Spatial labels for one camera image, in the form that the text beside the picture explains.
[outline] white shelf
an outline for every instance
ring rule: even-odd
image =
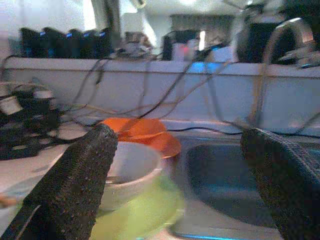
[[[96,59],[48,59],[48,58],[11,58],[6,69],[29,69],[29,70],[55,70],[55,71],[89,71],[95,64]],[[152,73],[181,73],[187,62],[177,61],[154,61],[149,66]],[[206,64],[196,62],[188,74],[207,74]],[[221,63],[208,63],[208,69],[212,73]],[[234,76],[257,76],[261,64],[256,63],[233,63],[226,67],[221,75]],[[104,68],[107,72],[145,72],[146,61],[123,61],[112,60]],[[320,78],[320,67],[299,69],[290,65],[272,65],[269,67],[269,75],[274,77],[293,78]]]

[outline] dish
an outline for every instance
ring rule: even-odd
[[[162,156],[149,146],[134,142],[119,142],[108,173],[100,209],[112,211],[141,194],[160,175]]]
[[[141,195],[115,211],[98,211],[90,240],[137,240],[155,235],[183,216],[181,192],[159,176]]]
[[[128,142],[147,145],[159,151],[164,159],[173,158],[181,152],[181,144],[178,139],[169,132],[162,132],[150,138],[128,139]]]
[[[119,134],[119,141],[130,142],[128,139],[151,138],[165,132],[167,129],[159,119],[136,118],[107,118],[102,124],[108,125],[115,133]]]

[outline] ceramic bowl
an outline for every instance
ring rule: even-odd
[[[134,142],[119,142],[108,173],[100,209],[113,211],[134,199],[161,174],[161,154]]]

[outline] orange plate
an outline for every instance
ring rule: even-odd
[[[119,134],[119,141],[127,138],[136,140],[151,138],[165,132],[167,129],[158,119],[135,119],[111,117],[102,122]]]
[[[181,152],[181,144],[178,139],[168,132],[149,138],[128,138],[126,142],[145,144],[162,153],[164,159],[174,157]]]

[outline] kitchen sink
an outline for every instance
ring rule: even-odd
[[[242,155],[240,136],[177,134],[182,149],[173,180],[184,193],[176,237],[212,240],[282,240]],[[318,142],[300,144],[320,159]]]

